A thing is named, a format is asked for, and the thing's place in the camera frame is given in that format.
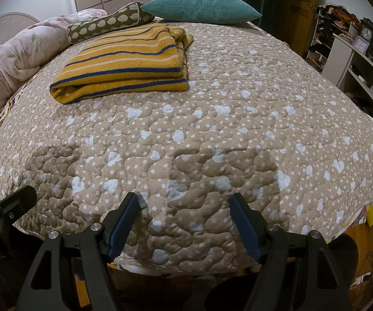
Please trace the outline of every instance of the bed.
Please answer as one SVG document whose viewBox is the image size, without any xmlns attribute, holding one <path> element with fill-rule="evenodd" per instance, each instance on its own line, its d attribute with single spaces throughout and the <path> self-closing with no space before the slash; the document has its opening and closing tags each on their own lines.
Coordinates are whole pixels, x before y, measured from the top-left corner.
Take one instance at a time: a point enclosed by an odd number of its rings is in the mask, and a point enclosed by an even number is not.
<svg viewBox="0 0 373 311">
<path fill-rule="evenodd" d="M 343 232 L 373 202 L 373 119 L 250 24 L 175 25 L 194 35 L 186 92 L 57 103 L 49 85 L 89 39 L 11 97 L 0 200 L 25 184 L 38 194 L 15 226 L 78 232 L 137 192 L 142 213 L 114 264 L 165 275 L 252 265 L 229 213 L 235 192 L 287 231 Z"/>
</svg>

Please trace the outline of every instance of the pink floral comforter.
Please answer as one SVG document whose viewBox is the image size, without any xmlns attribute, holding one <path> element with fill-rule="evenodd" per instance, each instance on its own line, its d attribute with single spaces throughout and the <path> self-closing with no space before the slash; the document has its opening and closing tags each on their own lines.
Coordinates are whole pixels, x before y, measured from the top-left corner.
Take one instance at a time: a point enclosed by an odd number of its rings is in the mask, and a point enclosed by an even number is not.
<svg viewBox="0 0 373 311">
<path fill-rule="evenodd" d="M 89 17 L 107 15 L 102 9 L 86 9 L 72 15 L 49 18 L 20 31 L 0 45 L 0 109 L 8 98 L 40 66 L 66 49 L 67 27 Z"/>
</svg>

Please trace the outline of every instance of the corduroy pillow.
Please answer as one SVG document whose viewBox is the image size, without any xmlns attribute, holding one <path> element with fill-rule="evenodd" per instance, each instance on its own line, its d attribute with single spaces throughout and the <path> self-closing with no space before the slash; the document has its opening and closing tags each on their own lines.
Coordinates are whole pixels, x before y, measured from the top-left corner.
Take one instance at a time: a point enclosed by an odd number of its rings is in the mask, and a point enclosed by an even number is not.
<svg viewBox="0 0 373 311">
<path fill-rule="evenodd" d="M 210 24 L 235 24 L 261 16 L 241 0 L 152 0 L 141 9 L 166 20 Z"/>
<path fill-rule="evenodd" d="M 75 44 L 109 31 L 146 24 L 155 17 L 140 9 L 142 5 L 142 2 L 130 2 L 111 15 L 73 23 L 67 27 L 68 40 Z"/>
</svg>

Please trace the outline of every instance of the clock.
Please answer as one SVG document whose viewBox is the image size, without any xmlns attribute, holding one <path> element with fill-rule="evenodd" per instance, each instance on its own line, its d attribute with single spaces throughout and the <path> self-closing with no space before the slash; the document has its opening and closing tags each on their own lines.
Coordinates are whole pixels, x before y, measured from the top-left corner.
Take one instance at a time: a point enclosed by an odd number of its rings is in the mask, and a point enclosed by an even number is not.
<svg viewBox="0 0 373 311">
<path fill-rule="evenodd" d="M 364 40 L 361 36 L 357 36 L 352 46 L 357 48 L 358 51 L 362 52 L 365 55 L 368 47 L 370 46 L 370 43 Z"/>
<path fill-rule="evenodd" d="M 370 42 L 373 32 L 373 22 L 368 18 L 363 18 L 361 20 L 360 30 L 358 35 L 361 36 L 366 41 Z"/>
</svg>

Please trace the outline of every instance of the teal pillow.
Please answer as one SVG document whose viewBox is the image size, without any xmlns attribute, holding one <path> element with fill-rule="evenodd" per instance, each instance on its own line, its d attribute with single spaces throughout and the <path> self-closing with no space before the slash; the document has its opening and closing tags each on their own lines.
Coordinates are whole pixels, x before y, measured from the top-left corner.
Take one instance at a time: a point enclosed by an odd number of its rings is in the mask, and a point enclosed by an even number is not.
<svg viewBox="0 0 373 311">
<path fill-rule="evenodd" d="M 241 0 L 152 0 L 141 8 L 152 15 L 177 22 L 234 24 L 261 16 Z"/>
</svg>

